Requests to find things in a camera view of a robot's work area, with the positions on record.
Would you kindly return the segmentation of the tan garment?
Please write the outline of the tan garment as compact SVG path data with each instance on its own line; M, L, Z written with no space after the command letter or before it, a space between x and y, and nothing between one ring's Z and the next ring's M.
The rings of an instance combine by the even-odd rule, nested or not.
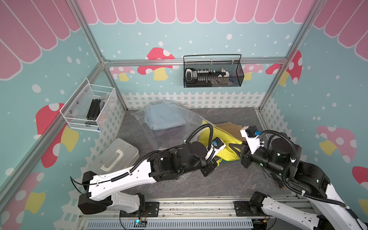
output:
M246 141L246 138L243 138L241 136L241 132L240 132L240 130L242 129L241 125L233 124L232 122L227 122L227 123L215 124L215 126L228 132L229 134L231 134L233 137L237 138L240 141Z

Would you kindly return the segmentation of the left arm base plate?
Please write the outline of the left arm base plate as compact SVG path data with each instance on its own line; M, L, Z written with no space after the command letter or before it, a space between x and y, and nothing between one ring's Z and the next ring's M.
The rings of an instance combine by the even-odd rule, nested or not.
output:
M145 218L145 217L158 217L159 213L159 202L145 202L144 205L140 205L139 209L133 213L126 213L125 211L120 211L121 218Z

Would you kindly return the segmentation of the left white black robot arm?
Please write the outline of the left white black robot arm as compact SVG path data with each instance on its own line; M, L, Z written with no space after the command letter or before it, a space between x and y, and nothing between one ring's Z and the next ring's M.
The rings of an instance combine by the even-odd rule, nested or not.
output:
M204 124L193 131L183 144L149 152L131 167L103 175L85 172L79 183L85 191L80 193L78 208L85 215L108 209L128 214L144 213L144 195L129 195L123 191L140 185L177 180L181 175L196 170L208 176L218 165L216 156L226 147L223 140L213 134L213 126Z

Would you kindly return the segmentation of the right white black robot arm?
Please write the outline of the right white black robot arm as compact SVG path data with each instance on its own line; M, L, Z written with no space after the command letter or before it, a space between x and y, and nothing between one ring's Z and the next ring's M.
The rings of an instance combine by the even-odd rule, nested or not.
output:
M246 140L231 144L244 168L257 164L281 180L285 188L308 199L319 214L307 213L281 204L271 196L255 192L248 202L254 215L266 215L288 222L303 230L366 230L367 223L359 220L343 202L323 170L300 160L301 146L285 133L259 131L245 126L240 131Z

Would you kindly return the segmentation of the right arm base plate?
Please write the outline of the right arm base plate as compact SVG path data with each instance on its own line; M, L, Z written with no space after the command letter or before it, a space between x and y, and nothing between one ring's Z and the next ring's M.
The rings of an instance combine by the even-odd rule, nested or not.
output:
M261 209L262 204L254 201L235 201L234 209L238 217L266 217Z

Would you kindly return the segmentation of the clear plastic vacuum bag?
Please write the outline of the clear plastic vacuum bag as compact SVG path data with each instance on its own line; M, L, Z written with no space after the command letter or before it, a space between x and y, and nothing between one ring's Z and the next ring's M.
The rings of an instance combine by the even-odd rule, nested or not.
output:
M133 116L153 146L144 159L155 181L180 180L196 170L208 176L217 167L214 126L197 113L179 103L161 101Z

